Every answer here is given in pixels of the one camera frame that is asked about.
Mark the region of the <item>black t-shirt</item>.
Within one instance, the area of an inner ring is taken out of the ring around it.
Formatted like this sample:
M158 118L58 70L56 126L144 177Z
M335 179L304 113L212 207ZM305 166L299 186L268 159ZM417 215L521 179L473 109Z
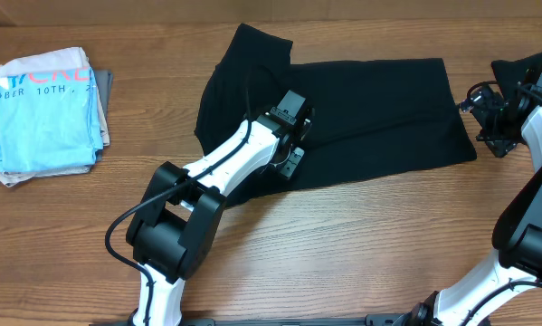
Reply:
M291 179L247 177L228 203L473 161L476 151L439 58L294 64L290 40L241 24L205 86L195 126L204 153L295 91L313 106Z

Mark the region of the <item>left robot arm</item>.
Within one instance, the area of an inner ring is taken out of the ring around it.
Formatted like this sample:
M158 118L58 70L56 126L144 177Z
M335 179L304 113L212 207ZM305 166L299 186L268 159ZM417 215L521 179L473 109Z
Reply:
M304 97L288 91L278 105L247 114L211 153L155 171L126 233L141 276L138 308L128 324L181 323L185 282L210 251L228 196L256 171L290 178L313 115Z

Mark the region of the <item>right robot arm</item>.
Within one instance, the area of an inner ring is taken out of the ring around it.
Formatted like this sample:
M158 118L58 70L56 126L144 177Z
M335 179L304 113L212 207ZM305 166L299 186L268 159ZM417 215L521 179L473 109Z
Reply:
M460 108L480 124L476 139L498 158L528 147L534 176L500 215L489 255L453 286L433 292L396 325L487 325L498 308L542 289L542 58L531 58L517 81L482 81Z

